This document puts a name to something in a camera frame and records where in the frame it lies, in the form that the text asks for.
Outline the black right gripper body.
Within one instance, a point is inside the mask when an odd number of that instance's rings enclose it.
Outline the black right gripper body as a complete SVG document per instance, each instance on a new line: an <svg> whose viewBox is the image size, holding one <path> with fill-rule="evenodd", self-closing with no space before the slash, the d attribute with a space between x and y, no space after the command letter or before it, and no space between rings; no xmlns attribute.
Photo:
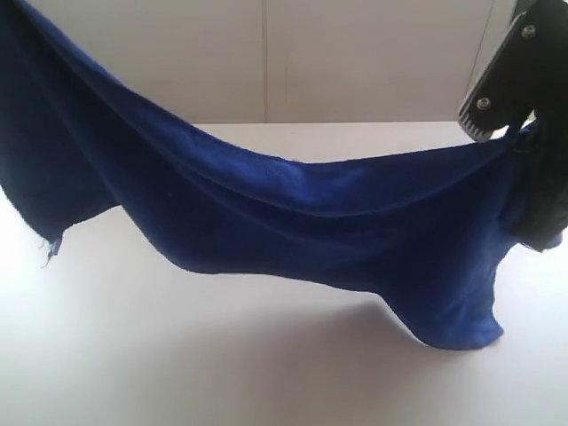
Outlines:
<svg viewBox="0 0 568 426"><path fill-rule="evenodd" d="M525 207L512 232L542 252L556 247L567 227L567 116L537 110L534 117L523 142L514 146L531 168Z"/></svg>

